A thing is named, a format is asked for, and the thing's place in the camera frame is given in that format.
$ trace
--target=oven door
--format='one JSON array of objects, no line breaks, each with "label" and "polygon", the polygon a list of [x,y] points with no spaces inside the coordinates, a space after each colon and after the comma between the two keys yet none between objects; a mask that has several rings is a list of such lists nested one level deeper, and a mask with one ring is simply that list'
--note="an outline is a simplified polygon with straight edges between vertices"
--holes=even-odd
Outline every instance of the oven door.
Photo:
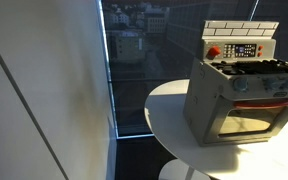
[{"label": "oven door", "polygon": [[206,131],[205,143],[267,141],[288,121],[288,98],[235,102],[222,98],[220,101]]}]

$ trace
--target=oven handle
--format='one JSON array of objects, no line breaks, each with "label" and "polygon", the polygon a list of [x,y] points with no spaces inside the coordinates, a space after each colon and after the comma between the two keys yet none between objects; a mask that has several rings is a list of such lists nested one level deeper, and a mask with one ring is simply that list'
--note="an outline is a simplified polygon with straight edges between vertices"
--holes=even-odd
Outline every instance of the oven handle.
[{"label": "oven handle", "polygon": [[281,102],[255,104],[249,102],[235,102],[235,108],[237,109],[266,109],[266,108],[277,108],[282,106],[288,106],[288,99]]}]

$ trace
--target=oven window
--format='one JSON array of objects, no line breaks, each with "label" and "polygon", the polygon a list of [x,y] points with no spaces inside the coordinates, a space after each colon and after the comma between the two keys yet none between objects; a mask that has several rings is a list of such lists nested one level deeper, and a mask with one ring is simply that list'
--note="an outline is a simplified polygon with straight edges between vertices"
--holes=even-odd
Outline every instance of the oven window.
[{"label": "oven window", "polygon": [[265,131],[274,123],[276,116],[285,107],[267,109],[231,110],[220,129],[219,134],[246,133]]}]

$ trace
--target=tabletop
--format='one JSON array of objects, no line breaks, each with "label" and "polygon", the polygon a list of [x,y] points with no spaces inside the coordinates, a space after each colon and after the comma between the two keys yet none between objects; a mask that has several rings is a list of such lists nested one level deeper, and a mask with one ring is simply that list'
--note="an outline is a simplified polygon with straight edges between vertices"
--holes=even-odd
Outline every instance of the tabletop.
[{"label": "tabletop", "polygon": [[288,179],[288,123],[268,142],[200,147],[183,116],[188,83],[162,84],[145,103],[146,121],[170,153],[218,179]]}]

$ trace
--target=stovetop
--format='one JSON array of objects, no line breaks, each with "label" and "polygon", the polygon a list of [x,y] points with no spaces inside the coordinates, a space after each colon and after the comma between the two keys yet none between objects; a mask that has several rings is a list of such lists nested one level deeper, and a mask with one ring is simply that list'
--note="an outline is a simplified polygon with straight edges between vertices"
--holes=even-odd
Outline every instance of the stovetop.
[{"label": "stovetop", "polygon": [[221,61],[212,62],[211,65],[226,75],[288,73],[288,62],[275,59],[237,62]]}]

